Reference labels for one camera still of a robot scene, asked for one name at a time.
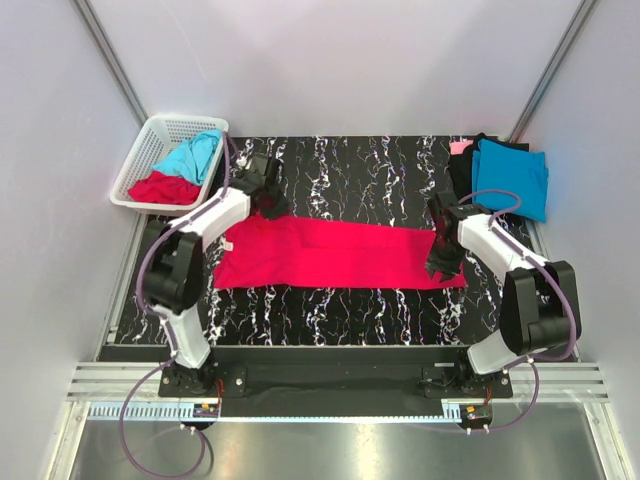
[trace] plastic basket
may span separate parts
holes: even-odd
[[[111,189],[111,202],[123,207],[133,208],[140,213],[153,215],[180,216],[198,207],[205,201],[211,182],[222,157],[223,142],[218,143],[207,178],[200,189],[200,195],[191,205],[167,205],[161,203],[135,202],[129,196],[129,189],[138,181],[151,175],[152,167],[162,161],[185,139],[193,138],[205,130],[229,130],[226,120],[194,115],[154,115],[140,130],[127,159]]]

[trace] metal pole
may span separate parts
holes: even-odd
[[[80,18],[82,19],[87,31],[91,34],[93,41],[98,47],[100,55],[104,59],[107,68],[111,72],[113,79],[115,80],[118,88],[122,92],[125,101],[129,105],[131,112],[135,116],[137,122],[142,126],[147,120],[148,115],[145,111],[138,95],[136,94],[127,74],[125,73],[118,57],[107,38],[104,28],[98,20],[98,16],[91,7],[89,0],[71,0],[71,3],[76,7]]]
[[[522,137],[522,134],[527,129],[527,126],[529,125],[529,122],[531,122],[533,115],[540,106],[544,95],[547,93],[549,85],[553,81],[556,73],[558,73],[558,70],[567,57],[569,50],[586,25],[587,20],[591,16],[591,13],[593,13],[598,2],[599,0],[582,0],[580,2],[580,5],[573,14],[573,18],[569,22],[567,29],[562,35],[558,46],[553,52],[553,55],[551,55],[551,59],[549,59],[547,66],[542,72],[536,88],[534,88],[533,93],[529,97],[529,100],[527,101],[524,110],[520,114],[515,127],[513,127],[511,135],[509,135],[510,142],[517,142],[520,140],[520,137]]]

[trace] black marble table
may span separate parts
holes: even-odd
[[[461,137],[295,137],[237,140],[245,154],[272,153],[284,162],[283,186],[294,215],[409,228],[433,228],[427,200],[451,188],[449,142]],[[216,183],[221,184],[222,169]],[[501,220],[530,246],[522,219]],[[463,289],[263,288],[216,290],[212,271],[220,244],[206,255],[199,303],[212,345],[472,344],[497,327],[501,285],[467,255]],[[143,315],[133,282],[116,344],[158,345],[156,318]]]

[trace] white wall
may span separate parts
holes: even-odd
[[[508,134],[579,0],[92,0],[149,114]]]
[[[3,2],[0,65],[0,465],[33,480],[133,227],[108,190],[137,125],[67,0]]]
[[[600,2],[524,135],[547,153],[553,258],[576,269],[583,335],[640,472],[640,3]]]

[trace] blue towel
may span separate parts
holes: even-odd
[[[478,142],[473,152],[471,184],[474,192],[497,188],[513,192],[522,199],[514,213],[539,222],[546,222],[549,170],[544,166],[544,153],[530,153],[503,147],[490,140]],[[485,193],[474,202],[490,210],[502,210],[514,205],[507,195]]]
[[[202,186],[221,138],[220,130],[209,130],[197,134],[191,140],[183,140],[182,145],[156,164],[153,169],[165,175],[182,177],[194,185]]]

